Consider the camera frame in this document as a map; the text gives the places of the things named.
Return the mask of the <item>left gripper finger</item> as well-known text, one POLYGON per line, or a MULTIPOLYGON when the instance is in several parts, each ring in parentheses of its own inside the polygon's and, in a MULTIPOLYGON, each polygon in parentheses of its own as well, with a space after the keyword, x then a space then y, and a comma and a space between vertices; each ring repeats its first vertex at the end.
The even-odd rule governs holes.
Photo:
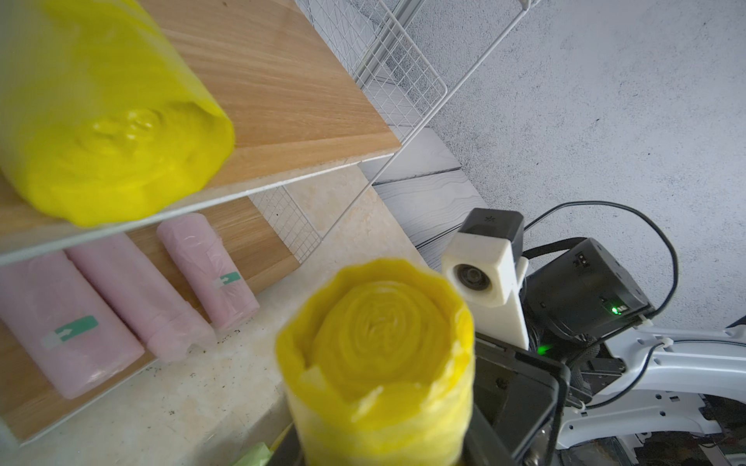
POLYGON ((303 466, 303 449, 295 430, 285 435, 267 466, 303 466))

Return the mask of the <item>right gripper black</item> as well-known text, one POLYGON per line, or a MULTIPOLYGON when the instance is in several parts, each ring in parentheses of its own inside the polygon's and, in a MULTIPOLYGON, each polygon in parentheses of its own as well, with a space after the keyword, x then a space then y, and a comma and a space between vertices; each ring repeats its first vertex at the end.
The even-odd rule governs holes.
POLYGON ((475 340, 467 465, 550 465, 569 393, 569 369, 490 337, 475 340))

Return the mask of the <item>light green bag roll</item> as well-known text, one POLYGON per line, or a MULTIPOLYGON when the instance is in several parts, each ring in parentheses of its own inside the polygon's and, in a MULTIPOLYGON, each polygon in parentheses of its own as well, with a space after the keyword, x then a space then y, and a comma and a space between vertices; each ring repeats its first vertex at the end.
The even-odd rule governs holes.
POLYGON ((267 466, 272 456, 273 450, 264 443, 258 443, 250 447, 233 466, 267 466))

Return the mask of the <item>yellow bag roll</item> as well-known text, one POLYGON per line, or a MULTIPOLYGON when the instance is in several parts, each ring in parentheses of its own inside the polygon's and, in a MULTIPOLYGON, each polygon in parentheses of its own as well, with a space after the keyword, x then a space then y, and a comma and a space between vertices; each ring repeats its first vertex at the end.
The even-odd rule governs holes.
POLYGON ((1 5, 1 172, 79 227, 138 221, 204 188, 235 133, 135 1, 1 5))
POLYGON ((278 333, 309 465, 455 465, 473 411, 475 330, 441 275, 404 259, 341 269, 278 333))

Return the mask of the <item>pink bag roll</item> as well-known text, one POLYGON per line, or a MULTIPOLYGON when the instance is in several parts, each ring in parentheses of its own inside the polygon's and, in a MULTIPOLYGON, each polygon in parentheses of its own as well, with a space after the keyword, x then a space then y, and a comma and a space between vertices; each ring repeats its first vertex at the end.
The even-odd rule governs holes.
POLYGON ((157 237, 217 330, 229 330, 258 312, 258 300, 207 217, 167 219, 157 227, 157 237))
POLYGON ((126 234, 65 252, 156 358, 180 361, 193 346, 209 348, 217 343, 213 327, 126 234))
POLYGON ((68 400, 101 386, 145 353, 65 252, 1 268, 1 320, 68 400))

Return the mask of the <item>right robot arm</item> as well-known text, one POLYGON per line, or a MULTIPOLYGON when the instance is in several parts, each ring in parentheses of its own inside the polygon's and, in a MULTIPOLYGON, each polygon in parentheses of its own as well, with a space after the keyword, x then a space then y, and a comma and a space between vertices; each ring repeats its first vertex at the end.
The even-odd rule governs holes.
POLYGON ((469 433, 493 446, 486 454, 470 446, 470 463, 547 465, 552 450, 601 438, 719 433, 701 413, 703 398, 744 403, 745 327, 701 336, 639 324, 601 343, 580 368, 608 380, 589 403, 561 363, 479 335, 469 433))

